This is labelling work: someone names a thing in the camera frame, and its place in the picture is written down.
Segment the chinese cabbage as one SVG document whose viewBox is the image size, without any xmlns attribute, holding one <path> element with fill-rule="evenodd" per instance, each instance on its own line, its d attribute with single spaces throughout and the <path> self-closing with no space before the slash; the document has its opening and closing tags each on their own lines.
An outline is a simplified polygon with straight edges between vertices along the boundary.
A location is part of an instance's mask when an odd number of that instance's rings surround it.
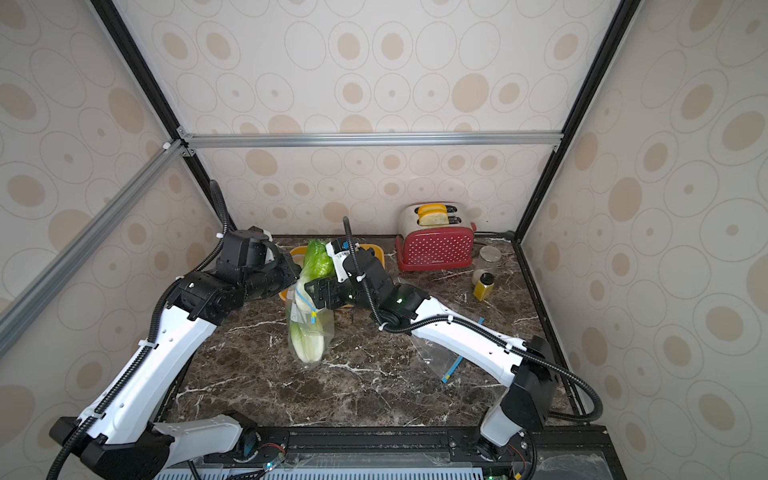
<svg viewBox="0 0 768 480">
<path fill-rule="evenodd" d="M 326 243 L 312 239 L 304 254 L 303 266 L 298 284 L 305 285 L 314 280 L 328 278 L 335 274 L 332 258 L 326 251 Z"/>
<path fill-rule="evenodd" d="M 320 316 L 309 323 L 288 320 L 290 343 L 298 360 L 311 365 L 319 362 L 326 350 L 326 329 Z"/>
</svg>

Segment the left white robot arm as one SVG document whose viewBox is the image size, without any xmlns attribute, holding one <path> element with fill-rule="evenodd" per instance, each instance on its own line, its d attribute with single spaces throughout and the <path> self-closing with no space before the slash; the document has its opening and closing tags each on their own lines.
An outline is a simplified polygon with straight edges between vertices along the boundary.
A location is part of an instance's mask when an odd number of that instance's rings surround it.
<svg viewBox="0 0 768 480">
<path fill-rule="evenodd" d="M 231 312 L 278 295 L 299 276 L 269 233 L 252 227 L 220 234 L 214 251 L 161 294 L 147 337 L 105 391 L 78 416 L 55 422 L 50 436 L 61 449 L 48 478 L 58 478 L 72 455 L 103 479 L 152 479 L 169 466 L 233 450 L 245 429 L 236 415 L 164 423 L 156 410 Z"/>
</svg>

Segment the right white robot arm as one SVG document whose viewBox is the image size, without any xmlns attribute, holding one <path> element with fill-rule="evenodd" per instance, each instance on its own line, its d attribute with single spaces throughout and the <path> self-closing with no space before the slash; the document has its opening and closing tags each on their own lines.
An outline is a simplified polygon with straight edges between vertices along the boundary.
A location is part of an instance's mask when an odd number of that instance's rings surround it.
<svg viewBox="0 0 768 480">
<path fill-rule="evenodd" d="M 469 320 L 427 291 L 393 280 L 375 254 L 360 246 L 351 252 L 347 241 L 337 239 L 326 253 L 334 272 L 298 285 L 298 299 L 317 310 L 367 308 L 380 329 L 442 346 L 505 387 L 480 424 L 480 445 L 501 448 L 522 431 L 544 427 L 557 389 L 546 340 L 524 341 Z"/>
</svg>

